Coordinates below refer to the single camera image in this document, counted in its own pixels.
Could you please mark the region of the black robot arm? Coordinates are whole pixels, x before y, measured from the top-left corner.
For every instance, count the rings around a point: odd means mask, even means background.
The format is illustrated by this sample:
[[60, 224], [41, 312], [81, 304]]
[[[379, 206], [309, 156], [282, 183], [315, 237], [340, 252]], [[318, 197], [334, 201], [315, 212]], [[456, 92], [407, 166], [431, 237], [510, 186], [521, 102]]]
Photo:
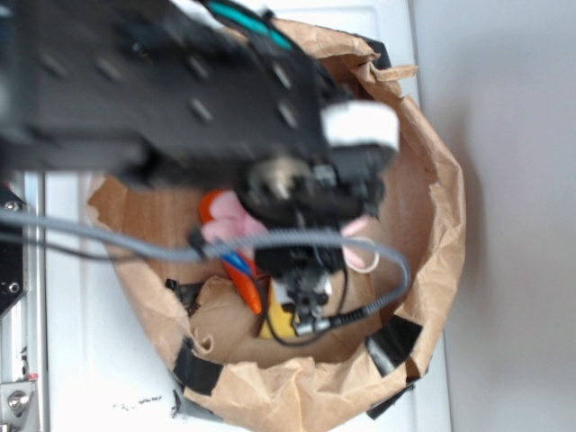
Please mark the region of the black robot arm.
[[270, 13], [204, 1], [4, 1], [1, 175], [104, 171], [128, 185], [233, 190], [265, 224], [144, 257], [242, 267], [242, 248], [283, 282], [300, 336], [368, 317], [400, 286], [327, 317], [324, 283], [344, 268], [351, 221], [376, 216], [399, 150], [393, 109], [355, 99]]

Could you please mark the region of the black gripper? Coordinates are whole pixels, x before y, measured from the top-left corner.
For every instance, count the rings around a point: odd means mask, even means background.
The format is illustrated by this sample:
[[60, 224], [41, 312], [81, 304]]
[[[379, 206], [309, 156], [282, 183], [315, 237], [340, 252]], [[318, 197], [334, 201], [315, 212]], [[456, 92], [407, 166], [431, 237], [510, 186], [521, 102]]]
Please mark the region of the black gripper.
[[400, 151], [400, 120], [383, 103], [335, 103], [321, 111], [328, 156], [313, 161], [282, 156], [253, 165], [240, 202], [268, 232], [255, 244], [256, 264], [274, 282], [276, 300], [291, 313], [298, 335], [323, 334], [388, 306], [398, 289], [349, 312], [328, 316], [328, 282], [354, 267], [358, 249], [400, 262], [399, 252], [356, 237], [377, 217], [385, 194], [381, 173]]

